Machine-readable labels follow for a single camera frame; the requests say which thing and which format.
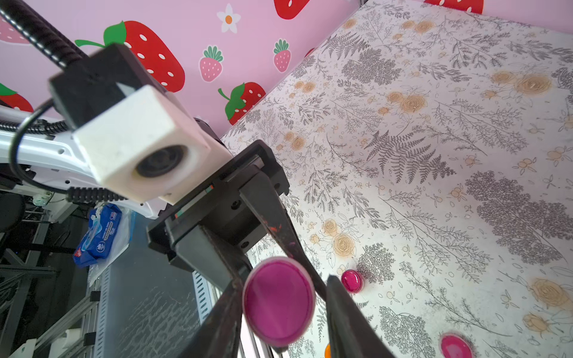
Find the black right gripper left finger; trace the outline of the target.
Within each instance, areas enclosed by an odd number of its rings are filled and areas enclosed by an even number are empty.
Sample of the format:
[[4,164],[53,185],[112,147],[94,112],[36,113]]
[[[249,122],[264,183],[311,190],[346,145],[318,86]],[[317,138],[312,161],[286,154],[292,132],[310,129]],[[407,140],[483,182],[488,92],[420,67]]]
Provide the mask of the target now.
[[244,280],[233,277],[179,357],[238,357]]

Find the magenta paint jar with label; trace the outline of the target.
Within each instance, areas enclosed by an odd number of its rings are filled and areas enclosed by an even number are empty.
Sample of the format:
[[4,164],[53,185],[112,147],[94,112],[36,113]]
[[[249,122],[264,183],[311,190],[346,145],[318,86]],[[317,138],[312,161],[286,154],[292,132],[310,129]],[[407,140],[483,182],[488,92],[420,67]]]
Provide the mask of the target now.
[[243,313],[254,334],[272,347],[298,340],[309,327],[316,291],[307,270],[288,257],[261,261],[247,277]]

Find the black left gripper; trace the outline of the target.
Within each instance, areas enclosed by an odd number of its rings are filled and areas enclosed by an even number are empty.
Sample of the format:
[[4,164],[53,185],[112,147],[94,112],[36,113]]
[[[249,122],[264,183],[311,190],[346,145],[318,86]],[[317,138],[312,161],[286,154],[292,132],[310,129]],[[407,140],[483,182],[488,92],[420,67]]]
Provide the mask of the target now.
[[283,194],[289,194],[287,176],[270,147],[256,140],[149,224],[148,246],[222,291],[229,284],[243,291],[252,271],[244,253],[268,233],[325,300],[326,284],[304,252]]

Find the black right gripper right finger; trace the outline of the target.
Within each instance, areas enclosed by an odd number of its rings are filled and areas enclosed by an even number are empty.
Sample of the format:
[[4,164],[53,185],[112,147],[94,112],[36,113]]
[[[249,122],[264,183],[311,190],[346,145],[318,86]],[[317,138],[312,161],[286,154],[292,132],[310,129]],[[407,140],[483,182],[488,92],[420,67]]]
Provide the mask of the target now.
[[393,358],[336,276],[327,280],[326,310],[332,357]]

